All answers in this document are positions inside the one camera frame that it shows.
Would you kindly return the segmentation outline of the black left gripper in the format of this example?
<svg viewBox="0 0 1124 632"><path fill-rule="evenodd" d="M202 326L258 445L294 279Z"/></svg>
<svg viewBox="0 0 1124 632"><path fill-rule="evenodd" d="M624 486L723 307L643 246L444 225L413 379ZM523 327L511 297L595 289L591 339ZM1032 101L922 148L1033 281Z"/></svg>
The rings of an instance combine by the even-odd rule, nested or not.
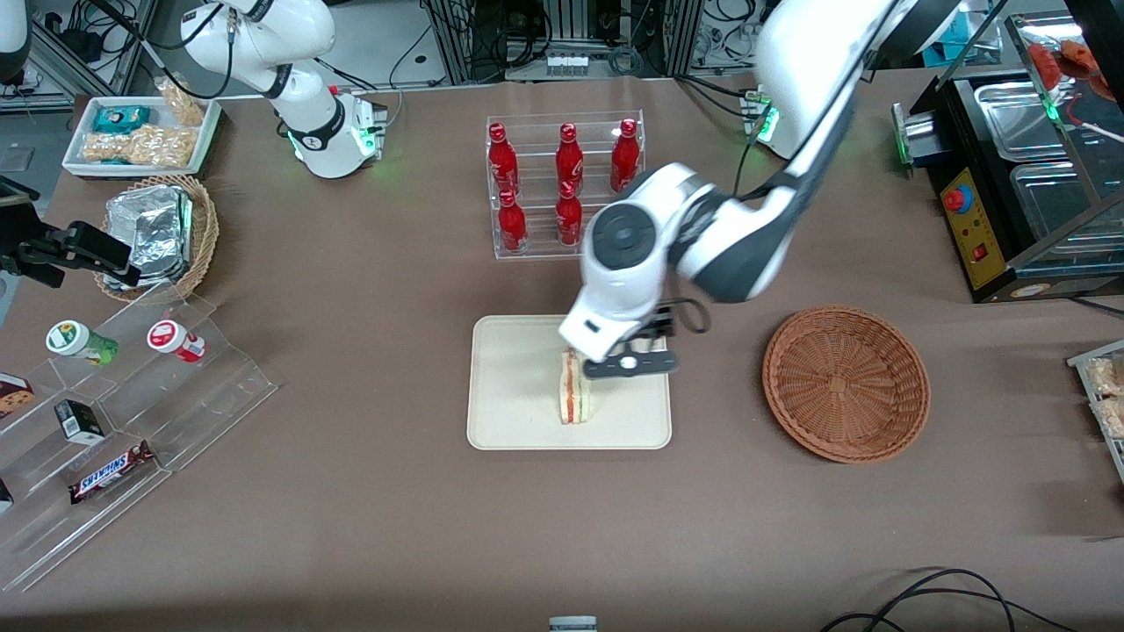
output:
<svg viewBox="0 0 1124 632"><path fill-rule="evenodd" d="M658 307L649 320L629 338L615 346L616 355L663 355L671 353L669 340L676 335L672 307Z"/></svg>

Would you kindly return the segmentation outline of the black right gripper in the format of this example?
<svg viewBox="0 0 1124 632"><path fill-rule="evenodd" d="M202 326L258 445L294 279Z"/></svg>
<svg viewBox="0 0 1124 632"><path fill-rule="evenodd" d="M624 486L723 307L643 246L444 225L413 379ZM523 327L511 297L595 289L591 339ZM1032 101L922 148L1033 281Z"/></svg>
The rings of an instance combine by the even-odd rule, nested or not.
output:
<svg viewBox="0 0 1124 632"><path fill-rule="evenodd" d="M36 283L57 289L65 273L56 265L64 259L78 267L94 269L102 285L135 288L140 285L140 269L130 264L132 249L105 231L85 222L73 222L60 231L40 220L33 201L39 193L1 180L1 264L9 276L29 277Z"/></svg>

